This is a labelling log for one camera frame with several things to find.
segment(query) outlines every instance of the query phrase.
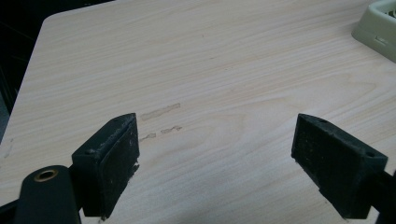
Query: dark background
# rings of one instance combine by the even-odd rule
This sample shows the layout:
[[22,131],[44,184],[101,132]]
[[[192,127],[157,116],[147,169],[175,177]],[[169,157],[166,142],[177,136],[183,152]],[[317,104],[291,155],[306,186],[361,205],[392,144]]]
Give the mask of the dark background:
[[11,113],[41,24],[58,12],[111,0],[0,0],[0,92]]

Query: light green tray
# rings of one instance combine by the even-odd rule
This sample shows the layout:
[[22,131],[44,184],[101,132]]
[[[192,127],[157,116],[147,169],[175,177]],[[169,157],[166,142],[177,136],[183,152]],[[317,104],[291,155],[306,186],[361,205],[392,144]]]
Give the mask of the light green tray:
[[352,36],[396,63],[396,1],[380,0],[367,7]]

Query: table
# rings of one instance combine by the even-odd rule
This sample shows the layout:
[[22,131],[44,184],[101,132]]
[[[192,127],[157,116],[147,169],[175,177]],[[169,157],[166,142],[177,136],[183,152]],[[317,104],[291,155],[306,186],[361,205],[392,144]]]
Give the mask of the table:
[[351,37],[369,4],[133,0],[47,18],[0,147],[0,204],[135,112],[141,166],[106,223],[374,223],[374,208],[343,220],[290,157],[305,113],[396,169],[395,63]]

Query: light wood tabletop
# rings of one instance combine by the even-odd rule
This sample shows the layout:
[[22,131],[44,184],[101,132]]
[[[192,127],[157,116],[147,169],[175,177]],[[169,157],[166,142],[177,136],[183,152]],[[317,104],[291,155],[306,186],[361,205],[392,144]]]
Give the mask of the light wood tabletop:
[[133,0],[47,18],[0,147],[0,204],[135,112],[140,168],[106,223],[374,223],[374,208],[342,219],[290,156],[305,113],[396,169],[396,64],[351,36],[370,3]]

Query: bolt hole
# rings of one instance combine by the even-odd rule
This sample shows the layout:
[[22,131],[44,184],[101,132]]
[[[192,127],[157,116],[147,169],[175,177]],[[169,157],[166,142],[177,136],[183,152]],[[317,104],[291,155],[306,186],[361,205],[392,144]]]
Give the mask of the bolt hole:
[[366,155],[368,157],[374,157],[375,156],[375,154],[373,152],[366,152]]
[[57,170],[46,170],[35,176],[35,182],[45,182],[51,180],[58,174]]

